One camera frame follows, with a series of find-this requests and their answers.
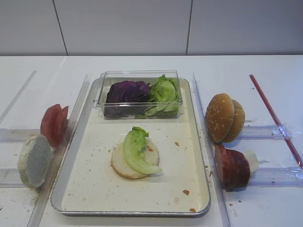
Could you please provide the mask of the green lettuce leaf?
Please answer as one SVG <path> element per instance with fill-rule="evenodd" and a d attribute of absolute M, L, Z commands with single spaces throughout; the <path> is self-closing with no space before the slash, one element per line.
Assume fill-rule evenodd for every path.
<path fill-rule="evenodd" d="M 133 126 L 123 142 L 124 159 L 130 167 L 142 174 L 159 173 L 162 171 L 161 167 L 150 164 L 144 159 L 143 149 L 146 147 L 146 137 L 149 137 L 148 132 L 141 127 Z"/>

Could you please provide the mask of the green lettuce pile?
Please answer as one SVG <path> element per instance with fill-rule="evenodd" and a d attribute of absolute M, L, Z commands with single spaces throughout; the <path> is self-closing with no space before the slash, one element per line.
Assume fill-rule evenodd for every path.
<path fill-rule="evenodd" d="M 157 83 L 150 87 L 148 102 L 165 103 L 156 106 L 148 106 L 143 114 L 137 114 L 136 118 L 173 118 L 179 113 L 180 95 L 176 78 L 167 78 L 165 74 L 157 79 Z"/>

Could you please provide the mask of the front meat patty slice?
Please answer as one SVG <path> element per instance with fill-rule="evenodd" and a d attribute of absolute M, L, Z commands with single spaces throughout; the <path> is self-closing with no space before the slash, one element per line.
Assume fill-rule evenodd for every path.
<path fill-rule="evenodd" d="M 223 145 L 216 145 L 214 154 L 221 183 L 227 184 L 230 181 L 231 174 L 230 163 L 225 147 Z"/>

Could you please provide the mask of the meat patty slice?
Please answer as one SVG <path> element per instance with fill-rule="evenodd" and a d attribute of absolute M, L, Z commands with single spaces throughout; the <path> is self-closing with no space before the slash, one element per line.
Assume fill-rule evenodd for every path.
<path fill-rule="evenodd" d="M 221 183 L 227 184 L 230 181 L 231 174 L 230 163 L 225 147 L 223 145 L 216 145 L 214 154 Z"/>
<path fill-rule="evenodd" d="M 235 164 L 235 159 L 233 157 L 232 151 L 227 149 L 227 156 L 230 163 L 230 180 L 224 186 L 226 190 L 232 191 L 235 188 L 236 180 L 237 180 L 237 166 Z"/>
<path fill-rule="evenodd" d="M 243 161 L 244 155 L 236 150 L 232 150 L 232 155 L 236 165 L 236 180 L 235 180 L 235 188 L 242 187 L 243 181 L 245 180 L 245 162 Z"/>
<path fill-rule="evenodd" d="M 248 161 L 246 160 L 245 157 L 244 157 L 243 161 L 245 162 L 245 173 L 244 173 L 245 180 L 243 181 L 242 187 L 245 187 L 245 186 L 247 186 L 249 179 L 250 179 L 250 167 L 249 167 Z"/>

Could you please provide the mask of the rear tomato slice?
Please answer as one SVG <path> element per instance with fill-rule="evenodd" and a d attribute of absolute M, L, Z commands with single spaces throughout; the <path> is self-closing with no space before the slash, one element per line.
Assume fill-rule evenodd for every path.
<path fill-rule="evenodd" d="M 61 126 L 60 133 L 61 133 L 61 136 L 64 135 L 64 133 L 65 133 L 65 131 L 67 129 L 67 125 L 68 125 L 68 119 L 67 119 L 68 110 L 69 110 L 69 107 L 65 106 L 62 109 L 62 112 L 61 112 L 61 118 L 60 118 L 60 126 Z"/>

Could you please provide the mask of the tomato slice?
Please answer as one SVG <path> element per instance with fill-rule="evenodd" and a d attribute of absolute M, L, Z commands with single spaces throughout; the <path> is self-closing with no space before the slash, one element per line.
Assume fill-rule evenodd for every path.
<path fill-rule="evenodd" d="M 61 112 L 60 104 L 49 107 L 42 118 L 40 126 L 41 134 L 47 138 L 49 144 L 54 148 L 58 147 L 62 140 L 60 133 Z"/>
<path fill-rule="evenodd" d="M 61 118 L 60 118 L 60 126 L 61 126 L 60 133 L 61 133 L 61 136 L 64 135 L 64 133 L 65 133 L 65 131 L 67 129 L 67 125 L 68 125 L 68 119 L 67 119 L 68 110 L 69 110 L 69 107 L 65 106 L 62 109 L 62 112 L 61 112 Z"/>

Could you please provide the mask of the front tomato slice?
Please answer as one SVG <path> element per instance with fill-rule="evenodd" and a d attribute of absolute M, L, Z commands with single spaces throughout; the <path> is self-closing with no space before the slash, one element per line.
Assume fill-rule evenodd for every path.
<path fill-rule="evenodd" d="M 41 134 L 47 138 L 49 144 L 54 148 L 58 147 L 62 140 L 60 133 L 61 112 L 60 104 L 49 107 L 42 118 L 40 126 Z"/>

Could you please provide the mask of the purple cabbage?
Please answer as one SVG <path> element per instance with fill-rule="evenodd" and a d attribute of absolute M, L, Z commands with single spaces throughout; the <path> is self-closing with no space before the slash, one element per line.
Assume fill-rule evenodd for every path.
<path fill-rule="evenodd" d="M 113 84 L 106 103 L 146 103 L 150 87 L 143 81 L 122 81 Z"/>

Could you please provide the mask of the clear plastic container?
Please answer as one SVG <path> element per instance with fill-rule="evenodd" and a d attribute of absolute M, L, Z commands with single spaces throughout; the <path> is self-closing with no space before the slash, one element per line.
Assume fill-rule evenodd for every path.
<path fill-rule="evenodd" d="M 179 112 L 181 105 L 183 103 L 182 95 L 180 91 L 180 82 L 178 78 L 178 73 L 175 70 L 133 70 L 133 71 L 106 71 L 100 77 L 101 90 L 99 93 L 99 98 L 97 101 L 97 106 L 99 107 L 99 114 L 105 119 L 136 119 L 137 114 L 143 114 L 145 108 L 148 106 L 156 106 L 157 104 L 165 103 L 106 103 L 107 93 L 110 87 L 122 81 L 143 81 L 151 87 L 157 83 L 157 79 L 163 74 L 167 78 L 176 78 L 178 92 L 180 95 L 179 101 Z"/>

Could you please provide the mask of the round bottom bun slice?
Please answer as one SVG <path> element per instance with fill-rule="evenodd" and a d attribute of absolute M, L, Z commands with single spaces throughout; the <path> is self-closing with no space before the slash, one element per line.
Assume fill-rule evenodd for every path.
<path fill-rule="evenodd" d="M 143 149 L 144 159 L 146 162 L 155 166 L 159 165 L 160 157 L 158 148 L 150 140 L 146 140 L 146 147 Z M 114 171 L 121 177 L 130 180 L 141 179 L 148 175 L 140 173 L 130 167 L 123 156 L 123 143 L 121 142 L 112 154 L 111 166 Z"/>

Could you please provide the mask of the sesame bun top front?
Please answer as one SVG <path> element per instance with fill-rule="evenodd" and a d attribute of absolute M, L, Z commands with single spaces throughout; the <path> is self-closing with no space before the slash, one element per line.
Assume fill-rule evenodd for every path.
<path fill-rule="evenodd" d="M 208 133 L 214 143 L 220 143 L 228 135 L 235 116 L 234 105 L 227 93 L 215 95 L 205 113 Z"/>

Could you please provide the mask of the bun half behind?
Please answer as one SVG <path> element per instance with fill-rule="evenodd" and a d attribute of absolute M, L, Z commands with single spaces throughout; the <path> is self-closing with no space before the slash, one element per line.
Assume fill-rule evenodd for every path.
<path fill-rule="evenodd" d="M 226 143 L 232 142 L 238 137 L 245 123 L 245 112 L 241 104 L 234 99 L 232 100 L 232 103 L 234 106 L 234 119 L 229 133 L 223 140 L 223 142 Z"/>

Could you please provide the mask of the silver metal tray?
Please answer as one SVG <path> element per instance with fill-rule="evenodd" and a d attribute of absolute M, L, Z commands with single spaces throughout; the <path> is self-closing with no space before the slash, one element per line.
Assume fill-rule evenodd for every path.
<path fill-rule="evenodd" d="M 174 119 L 106 120 L 94 108 L 101 87 L 92 84 L 51 196 L 66 215 L 196 216 L 209 210 L 210 192 L 189 83 L 180 79 L 181 115 Z M 111 157 L 139 126 L 160 153 L 162 172 L 139 180 L 120 177 Z"/>

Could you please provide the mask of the white pusher block lower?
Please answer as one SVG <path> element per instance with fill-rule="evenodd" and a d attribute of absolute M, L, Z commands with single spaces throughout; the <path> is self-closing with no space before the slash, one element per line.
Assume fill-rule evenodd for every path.
<path fill-rule="evenodd" d="M 257 156 L 253 150 L 248 150 L 244 154 L 246 160 L 248 161 L 250 167 L 250 178 L 254 175 L 254 173 L 259 169 L 259 161 Z"/>

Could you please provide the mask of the clear strip far left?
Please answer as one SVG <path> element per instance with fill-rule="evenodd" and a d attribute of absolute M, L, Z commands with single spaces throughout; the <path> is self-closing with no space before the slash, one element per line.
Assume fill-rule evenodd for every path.
<path fill-rule="evenodd" d="M 20 90 L 15 94 L 15 96 L 9 102 L 9 104 L 7 105 L 7 107 L 5 108 L 5 110 L 3 111 L 3 113 L 0 116 L 0 123 L 2 123 L 3 120 L 6 118 L 7 114 L 10 112 L 10 110 L 12 109 L 12 107 L 14 106 L 14 104 L 17 102 L 17 100 L 19 99 L 19 97 L 21 96 L 21 94 L 24 92 L 24 90 L 27 88 L 27 86 L 29 85 L 29 83 L 35 77 L 36 74 L 37 74 L 37 70 L 34 70 L 30 74 L 30 76 L 27 78 L 27 80 L 25 81 L 25 83 L 22 85 L 22 87 L 20 88 Z"/>

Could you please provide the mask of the red straw strip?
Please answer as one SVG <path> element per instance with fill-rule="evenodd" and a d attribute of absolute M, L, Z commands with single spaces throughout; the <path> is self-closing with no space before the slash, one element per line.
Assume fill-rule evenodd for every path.
<path fill-rule="evenodd" d="M 302 160 L 301 156 L 299 155 L 298 151 L 296 150 L 296 148 L 295 148 L 294 144 L 292 143 L 291 139 L 286 135 L 285 131 L 282 130 L 282 126 L 281 126 L 282 124 L 281 124 L 279 118 L 277 117 L 275 111 L 273 110 L 272 106 L 270 105 L 268 99 L 266 98 L 265 94 L 263 93 L 261 87 L 259 86 L 257 80 L 255 79 L 255 77 L 252 74 L 250 74 L 249 77 L 250 77 L 252 83 L 254 84 L 256 90 L 258 91 L 258 93 L 259 93 L 263 103 L 265 104 L 268 112 L 270 113 L 272 119 L 274 120 L 275 124 L 279 127 L 279 130 L 280 130 L 281 134 L 283 135 L 284 140 L 285 140 L 286 144 L 288 145 L 288 147 L 289 147 L 293 157 L 295 158 L 297 164 L 299 165 L 299 167 L 302 168 L 303 167 L 303 160 Z"/>

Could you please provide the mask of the clear long rail right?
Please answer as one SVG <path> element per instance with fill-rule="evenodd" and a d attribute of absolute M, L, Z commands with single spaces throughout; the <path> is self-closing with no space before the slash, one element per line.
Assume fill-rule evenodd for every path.
<path fill-rule="evenodd" d="M 198 110 L 198 116 L 199 116 L 199 119 L 201 122 L 202 133 L 203 133 L 207 156 L 208 156 L 209 165 L 210 165 L 211 175 L 209 177 L 212 178 L 212 181 L 213 181 L 223 226 L 230 227 L 231 223 L 229 220 L 229 216 L 228 216 L 228 212 L 227 212 L 227 208 L 226 208 L 226 204 L 225 204 L 225 200 L 224 200 L 224 193 L 221 188 L 219 174 L 218 174 L 218 171 L 216 168 L 216 162 L 215 162 L 215 158 L 214 158 L 214 147 L 213 147 L 210 137 L 208 135 L 207 125 L 206 125 L 206 121 L 205 121 L 205 117 L 204 117 L 203 105 L 201 102 L 201 97 L 200 97 L 200 93 L 199 93 L 199 89 L 198 89 L 198 82 L 196 80 L 194 73 L 192 76 L 192 86 L 193 86 L 193 90 L 194 90 L 194 95 L 195 95 L 195 100 L 196 100 L 196 105 L 197 105 L 197 110 Z"/>

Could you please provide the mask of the clear long rail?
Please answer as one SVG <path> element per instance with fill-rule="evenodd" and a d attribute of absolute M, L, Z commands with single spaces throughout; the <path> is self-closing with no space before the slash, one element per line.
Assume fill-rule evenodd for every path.
<path fill-rule="evenodd" d="M 203 105 L 201 102 L 201 97 L 200 97 L 200 93 L 199 93 L 199 89 L 198 89 L 198 82 L 196 80 L 194 73 L 192 76 L 192 86 L 193 86 L 193 90 L 194 90 L 194 95 L 195 95 L 195 100 L 196 100 L 196 105 L 197 105 L 197 110 L 198 110 L 198 116 L 199 116 L 199 119 L 201 122 L 202 133 L 203 133 L 207 156 L 208 156 L 209 165 L 210 165 L 211 175 L 209 177 L 212 178 L 212 181 L 213 181 L 223 226 L 230 227 L 231 223 L 229 220 L 229 216 L 228 216 L 228 212 L 227 212 L 227 208 L 226 208 L 226 204 L 225 204 L 225 200 L 224 200 L 224 193 L 221 188 L 219 174 L 218 174 L 218 171 L 216 168 L 216 162 L 215 162 L 215 158 L 214 158 L 214 147 L 213 147 L 210 137 L 208 135 L 207 125 L 206 125 L 206 121 L 205 121 L 205 117 L 204 117 Z"/>
<path fill-rule="evenodd" d="M 63 156 L 65 154 L 66 149 L 71 143 L 71 139 L 73 138 L 74 129 L 77 126 L 78 117 L 82 109 L 82 104 L 86 97 L 86 93 L 89 88 L 89 85 L 90 85 L 90 75 L 87 74 L 82 83 L 74 108 L 68 120 L 68 128 L 64 134 L 63 141 L 55 151 L 55 155 L 51 162 L 47 177 L 45 179 L 44 184 L 41 187 L 39 196 L 37 197 L 35 207 L 27 224 L 28 227 L 37 227 L 40 224 L 50 192 L 55 182 L 58 170 L 61 166 Z"/>

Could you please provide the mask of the clear long rail left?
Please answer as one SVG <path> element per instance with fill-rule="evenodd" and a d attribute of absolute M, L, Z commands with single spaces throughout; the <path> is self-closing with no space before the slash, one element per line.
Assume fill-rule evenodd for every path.
<path fill-rule="evenodd" d="M 39 196 L 37 197 L 35 207 L 27 224 L 28 227 L 37 227 L 40 224 L 50 192 L 55 182 L 58 170 L 61 166 L 63 156 L 65 154 L 66 149 L 71 143 L 71 139 L 73 138 L 74 129 L 77 126 L 78 117 L 82 109 L 82 104 L 86 97 L 86 93 L 89 88 L 89 85 L 90 85 L 90 75 L 87 74 L 82 83 L 74 108 L 68 120 L 68 128 L 64 134 L 63 141 L 55 151 L 55 155 L 51 162 L 47 177 L 45 179 L 44 184 L 41 187 Z"/>

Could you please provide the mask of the clear rail upper right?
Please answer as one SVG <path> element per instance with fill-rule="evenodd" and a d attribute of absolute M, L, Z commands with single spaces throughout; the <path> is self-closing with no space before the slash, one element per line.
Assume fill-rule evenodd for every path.
<path fill-rule="evenodd" d="M 284 140 L 292 134 L 284 125 L 244 126 L 237 137 L 239 140 Z"/>

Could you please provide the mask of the clear rail upper left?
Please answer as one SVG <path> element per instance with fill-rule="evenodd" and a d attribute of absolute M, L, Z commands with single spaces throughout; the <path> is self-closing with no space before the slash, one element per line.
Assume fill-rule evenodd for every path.
<path fill-rule="evenodd" d="M 23 143 L 29 137 L 40 134 L 39 129 L 1 129 L 1 143 Z"/>

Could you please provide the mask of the clear rail lower right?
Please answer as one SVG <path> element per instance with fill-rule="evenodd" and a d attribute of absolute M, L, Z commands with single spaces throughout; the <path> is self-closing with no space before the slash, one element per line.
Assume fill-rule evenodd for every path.
<path fill-rule="evenodd" d="M 248 186 L 256 187 L 303 187 L 301 167 L 260 168 L 253 172 Z"/>

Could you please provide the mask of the clear rail lower left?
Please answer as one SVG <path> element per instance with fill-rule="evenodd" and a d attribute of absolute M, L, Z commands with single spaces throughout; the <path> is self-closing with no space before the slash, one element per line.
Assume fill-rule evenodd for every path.
<path fill-rule="evenodd" d="M 17 169 L 0 169 L 1 188 L 24 188 Z"/>

